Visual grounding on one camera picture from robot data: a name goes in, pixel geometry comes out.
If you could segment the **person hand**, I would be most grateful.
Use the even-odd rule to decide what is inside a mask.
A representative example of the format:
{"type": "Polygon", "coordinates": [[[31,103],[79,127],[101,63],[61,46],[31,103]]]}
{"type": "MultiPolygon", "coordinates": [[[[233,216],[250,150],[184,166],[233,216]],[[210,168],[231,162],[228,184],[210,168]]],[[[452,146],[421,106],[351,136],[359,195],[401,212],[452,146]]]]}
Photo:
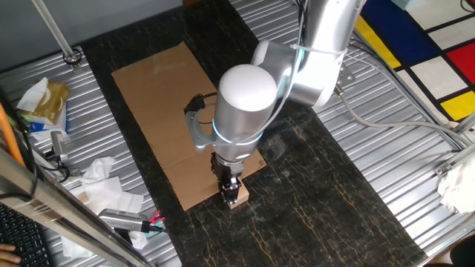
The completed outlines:
{"type": "Polygon", "coordinates": [[[21,263],[21,257],[15,254],[16,247],[9,244],[0,245],[1,267],[17,267],[21,263]]]}

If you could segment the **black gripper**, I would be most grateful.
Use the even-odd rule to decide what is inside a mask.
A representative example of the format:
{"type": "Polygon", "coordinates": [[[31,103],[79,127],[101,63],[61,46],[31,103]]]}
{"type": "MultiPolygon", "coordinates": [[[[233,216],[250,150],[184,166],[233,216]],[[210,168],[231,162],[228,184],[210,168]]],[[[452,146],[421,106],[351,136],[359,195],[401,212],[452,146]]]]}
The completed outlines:
{"type": "Polygon", "coordinates": [[[238,179],[243,173],[243,161],[228,162],[220,157],[216,152],[211,157],[212,173],[218,178],[217,184],[222,195],[226,194],[227,203],[234,205],[238,201],[238,194],[241,181],[238,179]],[[229,180],[225,187],[223,181],[229,180]]]}

